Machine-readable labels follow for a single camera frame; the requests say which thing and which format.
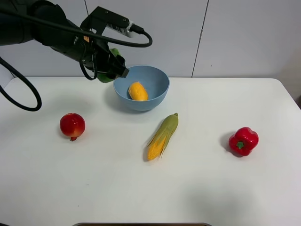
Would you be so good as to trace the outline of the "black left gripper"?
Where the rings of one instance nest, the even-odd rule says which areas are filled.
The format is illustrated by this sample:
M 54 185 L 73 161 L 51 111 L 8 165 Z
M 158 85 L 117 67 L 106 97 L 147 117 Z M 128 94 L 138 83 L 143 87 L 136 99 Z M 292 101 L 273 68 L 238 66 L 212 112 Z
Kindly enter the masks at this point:
M 108 42 L 66 32 L 48 29 L 49 46 L 77 62 L 81 68 L 98 73 L 107 73 L 109 78 L 125 78 L 129 70 L 118 50 L 110 50 Z

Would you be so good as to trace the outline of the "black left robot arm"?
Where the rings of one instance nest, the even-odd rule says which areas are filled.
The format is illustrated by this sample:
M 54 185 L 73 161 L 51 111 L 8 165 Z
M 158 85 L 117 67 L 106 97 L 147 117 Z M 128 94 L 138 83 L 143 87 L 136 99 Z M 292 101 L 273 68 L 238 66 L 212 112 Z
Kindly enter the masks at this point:
M 77 62 L 87 77 L 87 70 L 94 73 L 93 79 L 110 82 L 125 78 L 129 70 L 120 55 L 114 55 L 108 43 L 79 33 L 47 26 L 21 15 L 48 21 L 58 26 L 80 30 L 67 19 L 63 9 L 48 0 L 2 0 L 0 2 L 1 46 L 21 44 L 35 40 Z

